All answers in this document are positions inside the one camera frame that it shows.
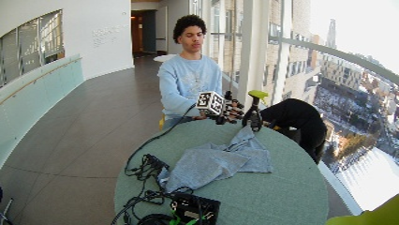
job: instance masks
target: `round table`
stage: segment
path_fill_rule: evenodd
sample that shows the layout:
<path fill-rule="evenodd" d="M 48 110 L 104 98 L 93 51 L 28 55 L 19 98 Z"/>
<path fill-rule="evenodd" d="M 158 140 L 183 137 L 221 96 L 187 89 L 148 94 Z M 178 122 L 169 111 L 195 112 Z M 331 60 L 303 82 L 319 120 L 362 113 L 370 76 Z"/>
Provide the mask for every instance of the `round table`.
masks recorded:
<path fill-rule="evenodd" d="M 241 128 L 241 124 L 215 125 L 209 119 L 181 124 L 137 152 L 129 167 L 137 168 L 142 156 L 152 154 L 166 162 L 172 171 L 186 149 L 205 143 L 229 144 Z M 328 193 L 308 154 L 291 139 L 266 127 L 255 132 L 255 138 L 269 150 L 273 172 L 238 172 L 194 190 L 194 195 L 221 202 L 217 224 L 324 224 Z M 114 190 L 116 213 L 138 195 L 141 187 L 142 181 L 125 176 L 124 167 Z M 157 190 L 156 182 L 148 181 L 146 188 Z M 140 202 L 134 212 L 140 218 L 153 213 L 170 215 L 170 201 L 161 206 Z"/>

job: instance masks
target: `doorway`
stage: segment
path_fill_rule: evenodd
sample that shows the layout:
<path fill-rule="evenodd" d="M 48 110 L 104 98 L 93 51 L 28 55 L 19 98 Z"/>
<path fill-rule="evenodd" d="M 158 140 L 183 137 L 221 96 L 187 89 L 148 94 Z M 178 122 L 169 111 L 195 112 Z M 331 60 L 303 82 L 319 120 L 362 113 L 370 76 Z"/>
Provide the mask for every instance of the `doorway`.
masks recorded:
<path fill-rule="evenodd" d="M 156 10 L 130 12 L 130 36 L 133 58 L 153 55 L 156 51 Z"/>

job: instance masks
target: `tile floor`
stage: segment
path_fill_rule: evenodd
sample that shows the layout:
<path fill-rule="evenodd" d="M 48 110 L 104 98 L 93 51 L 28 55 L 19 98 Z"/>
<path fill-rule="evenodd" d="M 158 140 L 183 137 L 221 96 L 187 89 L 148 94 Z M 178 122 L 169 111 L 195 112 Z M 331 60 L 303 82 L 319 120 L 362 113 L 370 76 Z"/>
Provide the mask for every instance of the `tile floor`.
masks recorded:
<path fill-rule="evenodd" d="M 0 171 L 0 210 L 12 197 L 15 225 L 110 224 L 117 174 L 158 131 L 161 63 L 152 58 L 136 58 L 134 68 L 85 81 L 16 146 Z M 330 186 L 328 199 L 328 216 L 347 215 Z"/>

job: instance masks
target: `light blue sweatshirt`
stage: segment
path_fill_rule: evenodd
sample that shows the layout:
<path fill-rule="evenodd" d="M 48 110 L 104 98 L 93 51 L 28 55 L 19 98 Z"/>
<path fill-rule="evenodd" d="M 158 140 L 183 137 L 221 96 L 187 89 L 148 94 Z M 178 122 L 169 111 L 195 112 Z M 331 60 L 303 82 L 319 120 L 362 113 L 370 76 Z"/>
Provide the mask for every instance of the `light blue sweatshirt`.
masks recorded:
<path fill-rule="evenodd" d="M 160 67 L 158 77 L 166 120 L 186 113 L 190 105 L 197 102 L 199 92 L 214 91 L 223 96 L 221 68 L 203 54 L 199 60 L 187 60 L 177 54 Z M 186 114 L 198 115 L 199 110 L 195 108 Z"/>

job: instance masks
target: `man's hair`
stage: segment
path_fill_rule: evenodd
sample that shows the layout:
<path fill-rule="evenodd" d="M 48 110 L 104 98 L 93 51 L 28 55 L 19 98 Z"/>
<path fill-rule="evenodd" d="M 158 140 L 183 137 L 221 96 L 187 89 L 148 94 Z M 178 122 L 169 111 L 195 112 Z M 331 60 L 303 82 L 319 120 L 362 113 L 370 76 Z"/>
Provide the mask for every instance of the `man's hair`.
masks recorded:
<path fill-rule="evenodd" d="M 202 30 L 202 34 L 205 35 L 207 33 L 207 27 L 205 26 L 203 20 L 197 15 L 187 15 L 179 18 L 174 25 L 173 30 L 173 39 L 174 43 L 178 44 L 178 37 L 183 34 L 185 29 L 189 26 L 198 26 Z"/>

